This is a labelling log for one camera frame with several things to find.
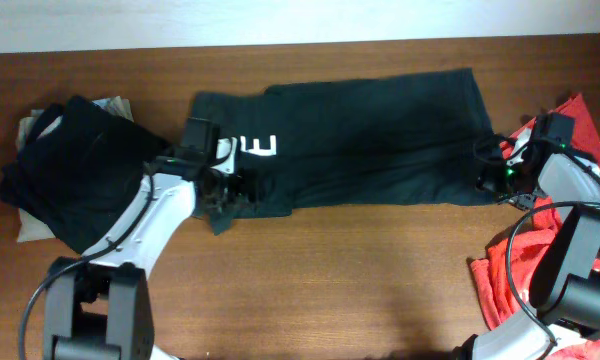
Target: black cloth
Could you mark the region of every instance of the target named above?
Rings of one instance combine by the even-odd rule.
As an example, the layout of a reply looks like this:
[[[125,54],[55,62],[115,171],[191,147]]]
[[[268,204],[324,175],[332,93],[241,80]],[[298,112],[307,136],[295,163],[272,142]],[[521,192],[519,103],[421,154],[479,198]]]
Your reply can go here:
[[[37,139],[59,115],[60,125]],[[140,188],[143,162],[169,146],[79,96],[64,109],[45,110],[26,143],[2,169],[0,198],[47,224],[77,253],[109,231]]]
[[[253,139],[275,156],[241,152],[236,167],[257,180],[257,202],[212,213],[216,234],[232,218],[287,216],[338,204],[483,205],[472,146],[493,134],[470,69],[276,85],[256,96],[199,93],[193,117],[221,137]]]

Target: white wall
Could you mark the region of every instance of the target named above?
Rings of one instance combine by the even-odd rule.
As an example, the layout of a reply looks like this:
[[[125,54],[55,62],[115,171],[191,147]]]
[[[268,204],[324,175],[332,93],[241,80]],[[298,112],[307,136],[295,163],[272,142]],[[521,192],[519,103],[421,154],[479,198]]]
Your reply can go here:
[[[600,0],[0,0],[0,53],[600,32]]]

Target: wooden table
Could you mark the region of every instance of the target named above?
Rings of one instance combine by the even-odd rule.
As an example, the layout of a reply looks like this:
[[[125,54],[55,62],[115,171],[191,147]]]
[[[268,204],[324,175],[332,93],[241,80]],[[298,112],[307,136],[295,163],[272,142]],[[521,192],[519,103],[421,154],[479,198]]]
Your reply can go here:
[[[194,94],[274,83],[473,67],[496,131],[583,92],[600,132],[600,35],[0,55],[0,167],[31,108],[129,98],[137,122],[177,141]],[[156,341],[189,359],[355,359],[449,350],[486,330],[468,258],[521,215],[508,206],[343,206],[236,221],[187,220],[150,280]],[[16,245],[0,203],[0,359],[57,240]],[[40,358],[42,308],[27,337]]]

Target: red cloth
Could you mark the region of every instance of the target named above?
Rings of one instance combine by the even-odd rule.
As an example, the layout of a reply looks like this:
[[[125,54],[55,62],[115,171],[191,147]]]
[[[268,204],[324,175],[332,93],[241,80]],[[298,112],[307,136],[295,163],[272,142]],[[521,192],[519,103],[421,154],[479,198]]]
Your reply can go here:
[[[582,95],[579,94],[554,110],[575,118],[575,129],[571,145],[576,149],[591,153],[600,166],[600,137],[593,125]],[[529,121],[512,137],[517,137],[525,128],[533,127],[535,119]],[[507,143],[501,145],[504,157],[508,157],[513,148]],[[551,202],[551,199],[539,199],[536,207]],[[519,234],[511,253],[513,279],[522,299],[528,300],[529,284],[540,259],[553,242],[562,226],[560,216],[555,210],[547,210],[533,217],[534,230]],[[506,238],[487,250],[487,258],[471,263],[471,271],[478,288],[480,306],[489,329],[502,324],[520,307],[509,290],[505,271]],[[600,261],[596,260],[594,269],[600,270]],[[600,354],[600,340],[589,341],[584,345],[573,346],[553,354],[550,359],[596,359]]]

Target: white cloth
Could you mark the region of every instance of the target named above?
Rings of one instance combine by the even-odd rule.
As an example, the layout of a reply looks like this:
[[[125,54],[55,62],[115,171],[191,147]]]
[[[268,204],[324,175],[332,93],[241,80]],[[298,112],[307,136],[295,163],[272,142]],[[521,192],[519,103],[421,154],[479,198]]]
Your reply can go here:
[[[112,115],[122,116],[129,121],[133,121],[133,116],[131,115],[131,104],[127,99],[122,99],[120,96],[116,96],[113,98],[95,100],[93,103],[100,106]],[[31,116],[20,120],[18,137],[16,138],[16,149],[18,152],[24,148],[27,142],[27,136],[33,128],[33,124],[36,123],[43,112],[44,110],[31,110]],[[51,133],[60,125],[60,123],[62,123],[62,116],[58,116],[57,119],[55,119],[46,129],[44,129],[40,136],[38,136],[38,139]],[[53,235],[53,232],[45,223],[36,219],[34,216],[22,209],[18,209],[18,211],[20,213],[20,222],[22,223],[22,226],[20,227],[20,233],[18,234],[18,242],[55,238],[55,235]]]

